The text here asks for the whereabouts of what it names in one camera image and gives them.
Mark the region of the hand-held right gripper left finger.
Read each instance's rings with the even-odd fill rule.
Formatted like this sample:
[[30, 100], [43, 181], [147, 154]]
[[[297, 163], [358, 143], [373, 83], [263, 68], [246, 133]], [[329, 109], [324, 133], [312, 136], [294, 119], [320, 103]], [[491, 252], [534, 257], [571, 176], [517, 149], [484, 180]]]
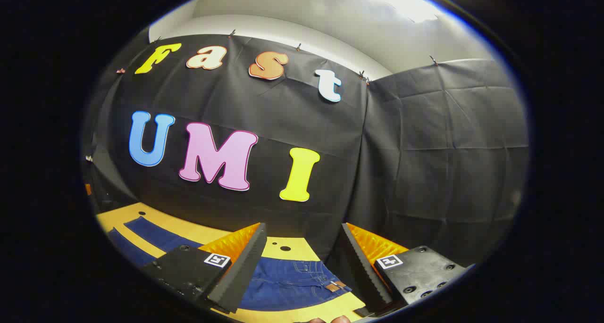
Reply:
[[142, 272], [192, 305], [233, 314], [248, 289], [266, 240], [266, 224], [253, 224], [201, 247], [179, 244], [144, 265]]

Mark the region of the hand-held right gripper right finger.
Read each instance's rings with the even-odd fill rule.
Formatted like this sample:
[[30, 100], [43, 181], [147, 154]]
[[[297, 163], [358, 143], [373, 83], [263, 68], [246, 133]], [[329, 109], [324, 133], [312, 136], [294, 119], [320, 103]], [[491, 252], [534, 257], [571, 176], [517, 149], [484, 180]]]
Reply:
[[382, 316], [431, 297], [475, 262], [475, 240], [462, 226], [393, 222], [374, 231], [341, 224], [338, 276], [364, 306]]

